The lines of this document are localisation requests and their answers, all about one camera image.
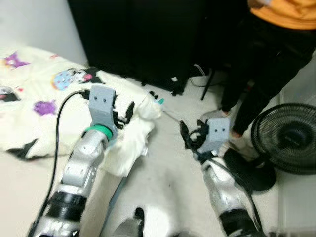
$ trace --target black joint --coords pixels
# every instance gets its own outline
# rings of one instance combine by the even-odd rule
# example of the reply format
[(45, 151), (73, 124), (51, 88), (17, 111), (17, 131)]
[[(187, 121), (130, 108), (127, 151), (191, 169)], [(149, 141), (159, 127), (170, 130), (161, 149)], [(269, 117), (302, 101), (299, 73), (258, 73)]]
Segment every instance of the black joint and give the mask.
[(79, 222), (87, 198), (66, 192), (55, 192), (49, 200), (48, 217)]
[(241, 236), (250, 235), (257, 232), (257, 229), (250, 218), (248, 212), (244, 209), (234, 209), (225, 211), (219, 216), (226, 235), (242, 230)]

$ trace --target black cabinet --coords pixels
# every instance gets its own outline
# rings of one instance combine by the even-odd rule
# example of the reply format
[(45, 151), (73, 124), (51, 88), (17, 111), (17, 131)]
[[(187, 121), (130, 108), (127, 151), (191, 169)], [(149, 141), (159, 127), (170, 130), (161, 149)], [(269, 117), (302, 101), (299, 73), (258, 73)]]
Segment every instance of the black cabinet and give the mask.
[(89, 63), (182, 93), (205, 0), (68, 0)]

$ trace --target power cord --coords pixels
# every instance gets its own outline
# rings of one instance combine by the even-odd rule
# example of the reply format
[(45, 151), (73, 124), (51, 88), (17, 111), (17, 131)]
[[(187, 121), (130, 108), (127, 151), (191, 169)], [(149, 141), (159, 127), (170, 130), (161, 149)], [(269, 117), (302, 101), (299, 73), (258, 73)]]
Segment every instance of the power cord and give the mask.
[(48, 188), (45, 200), (44, 200), (44, 202), (43, 202), (43, 204), (41, 206), (41, 209), (39, 211), (39, 214), (37, 215), (36, 220), (31, 225), (31, 228), (30, 228), (29, 233), (27, 235), (28, 237), (32, 237), (33, 236), (33, 234), (34, 234), (34, 232), (36, 230), (36, 227), (37, 227), (37, 225), (38, 225), (38, 223), (40, 221), (40, 218), (42, 217), (42, 215), (44, 214), (45, 209), (47, 208), (48, 201), (49, 201), (49, 196), (50, 196), (50, 193), (51, 193), (52, 188), (53, 188), (53, 184), (54, 184), (54, 180), (55, 180), (55, 174), (56, 174), (56, 168), (57, 168), (58, 147), (59, 147), (59, 120), (60, 120), (61, 112), (62, 112), (65, 104), (67, 103), (67, 101), (71, 97), (73, 97), (74, 95), (77, 95), (77, 94), (82, 95), (84, 99), (89, 99), (90, 91), (89, 90), (75, 91), (75, 92), (71, 93), (70, 95), (68, 95), (64, 99), (63, 103), (60, 106), (60, 109), (59, 109), (58, 115), (57, 115), (57, 121), (56, 121), (56, 145), (55, 145), (55, 154), (54, 154), (54, 167), (53, 167), (53, 172), (52, 172), (52, 176), (51, 176), (51, 180), (50, 180), (50, 185), (49, 185), (49, 188)]
[[(196, 84), (193, 82), (192, 78), (190, 78), (190, 82), (191, 82), (191, 84), (192, 84), (193, 86), (195, 86), (195, 87), (206, 87), (206, 85), (196, 85)], [(217, 86), (217, 85), (226, 86), (226, 83), (225, 83), (224, 81), (222, 81), (222, 82), (219, 82), (219, 83), (211, 84), (211, 85), (209, 85), (208, 87)]]
[(251, 204), (252, 210), (253, 210), (253, 214), (254, 214), (254, 219), (255, 219), (255, 223), (257, 224), (257, 230), (260, 233), (263, 233), (262, 230), (262, 224), (261, 224), (261, 220), (260, 220), (260, 216), (259, 216), (259, 212), (257, 210), (257, 207), (252, 199), (252, 195), (251, 192), (249, 191), (249, 189), (247, 188), (247, 184), (244, 182), (244, 180), (238, 175), (238, 173), (231, 173), (225, 166), (223, 166), (222, 164), (220, 164), (219, 162), (213, 160), (213, 157), (210, 156), (209, 153), (200, 153), (199, 151), (197, 151), (196, 149), (194, 149), (191, 146), (191, 142), (190, 142), (190, 137), (194, 134), (194, 133), (198, 133), (199, 131), (196, 129), (192, 132), (189, 133), (189, 135), (186, 137), (186, 144), (188, 146), (188, 148), (198, 156), (198, 158), (201, 159), (201, 163), (205, 162), (205, 161), (210, 161), (211, 163), (213, 163), (214, 165), (220, 167), (221, 169), (223, 169), (224, 171), (226, 171), (229, 175), (231, 175), (232, 177), (234, 177), (236, 183), (238, 185), (240, 185), (244, 190), (245, 193), (249, 199), (249, 202)]

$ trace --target black pants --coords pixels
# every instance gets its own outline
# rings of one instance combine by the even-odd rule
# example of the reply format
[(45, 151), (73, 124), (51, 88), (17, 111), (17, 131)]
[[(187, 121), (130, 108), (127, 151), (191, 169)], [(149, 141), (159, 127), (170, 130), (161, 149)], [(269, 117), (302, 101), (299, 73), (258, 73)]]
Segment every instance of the black pants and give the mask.
[(238, 33), (222, 110), (229, 111), (248, 81), (254, 80), (233, 127), (242, 135), (269, 101), (310, 62), (316, 47), (316, 30), (282, 28), (249, 14)]

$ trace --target cartoon print blanket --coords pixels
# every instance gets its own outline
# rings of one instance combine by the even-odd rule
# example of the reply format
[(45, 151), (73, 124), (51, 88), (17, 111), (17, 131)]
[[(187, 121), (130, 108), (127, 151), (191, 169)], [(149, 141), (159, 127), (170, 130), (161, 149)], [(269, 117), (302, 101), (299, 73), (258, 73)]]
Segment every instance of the cartoon print blanket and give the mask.
[[(67, 95), (89, 89), (93, 83), (116, 90), (115, 108), (120, 116), (132, 101), (134, 111), (144, 100), (149, 107), (154, 104), (140, 87), (97, 68), (85, 68), (31, 47), (0, 49), (0, 150), (22, 159), (53, 155), (59, 106)], [(87, 101), (74, 96), (61, 115), (59, 153), (70, 153), (90, 123)]]

